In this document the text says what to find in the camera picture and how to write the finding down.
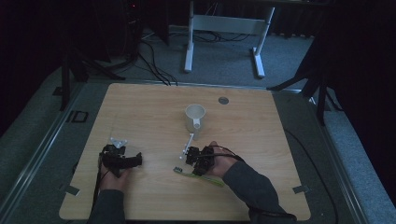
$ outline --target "wooden table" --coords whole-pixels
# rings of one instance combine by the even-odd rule
[[[219,103],[227,97],[229,103]],[[211,87],[170,87],[112,84],[92,127],[71,186],[60,210],[64,219],[87,219],[97,173],[98,154],[109,138],[127,139],[128,157],[143,154],[125,195],[125,216],[138,220],[248,220],[248,209],[227,187],[173,172],[192,168],[179,156],[190,134],[184,109],[200,104],[206,109],[205,127],[193,147],[215,140],[268,176],[280,205],[300,220],[310,218],[289,145],[271,92]]]

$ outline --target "white mug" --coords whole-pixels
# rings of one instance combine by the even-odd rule
[[[204,127],[205,109],[201,105],[189,105],[186,108],[186,127],[194,134],[193,139],[198,139],[198,132]]]

